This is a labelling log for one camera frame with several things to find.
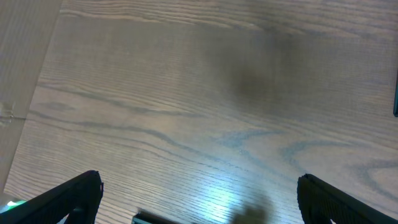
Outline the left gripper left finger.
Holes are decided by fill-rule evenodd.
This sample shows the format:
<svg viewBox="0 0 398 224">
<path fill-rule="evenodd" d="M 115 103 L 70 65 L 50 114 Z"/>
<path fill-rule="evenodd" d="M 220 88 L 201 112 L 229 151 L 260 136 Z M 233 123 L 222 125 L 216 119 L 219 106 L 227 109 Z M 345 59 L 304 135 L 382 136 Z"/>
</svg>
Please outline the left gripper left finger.
<svg viewBox="0 0 398 224">
<path fill-rule="evenodd" d="M 96 170 L 86 171 L 1 214 L 1 223 L 94 224 L 104 184 Z"/>
</svg>

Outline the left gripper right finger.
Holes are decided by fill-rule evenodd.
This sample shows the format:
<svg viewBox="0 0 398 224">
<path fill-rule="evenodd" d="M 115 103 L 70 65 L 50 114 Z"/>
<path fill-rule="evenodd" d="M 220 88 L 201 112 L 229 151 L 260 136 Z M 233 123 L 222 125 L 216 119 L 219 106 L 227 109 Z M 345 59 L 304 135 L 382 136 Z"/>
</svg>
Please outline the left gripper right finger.
<svg viewBox="0 0 398 224">
<path fill-rule="evenodd" d="M 298 178 L 297 201 L 305 224 L 397 224 L 312 174 Z"/>
</svg>

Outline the dark green box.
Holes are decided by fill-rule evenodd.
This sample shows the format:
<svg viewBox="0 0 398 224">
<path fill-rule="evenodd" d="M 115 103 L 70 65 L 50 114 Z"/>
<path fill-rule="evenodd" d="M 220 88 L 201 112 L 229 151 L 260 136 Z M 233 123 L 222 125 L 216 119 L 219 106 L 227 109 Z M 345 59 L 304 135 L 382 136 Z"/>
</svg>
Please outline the dark green box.
<svg viewBox="0 0 398 224">
<path fill-rule="evenodd" d="M 396 78 L 396 89 L 394 94 L 394 107 L 393 107 L 393 115 L 398 117 L 398 74 Z"/>
</svg>

